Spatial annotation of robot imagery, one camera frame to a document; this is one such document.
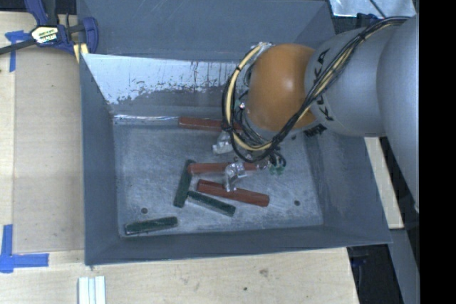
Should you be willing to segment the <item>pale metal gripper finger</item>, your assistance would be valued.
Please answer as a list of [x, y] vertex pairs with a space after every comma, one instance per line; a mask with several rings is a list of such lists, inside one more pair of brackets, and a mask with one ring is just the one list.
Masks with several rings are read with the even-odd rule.
[[226, 154], [233, 152], [231, 136], [228, 132], [222, 131], [217, 138], [217, 141], [212, 145], [212, 152], [214, 154]]
[[224, 189], [227, 192], [236, 190], [236, 181], [247, 176], [242, 162], [233, 162], [224, 168]]

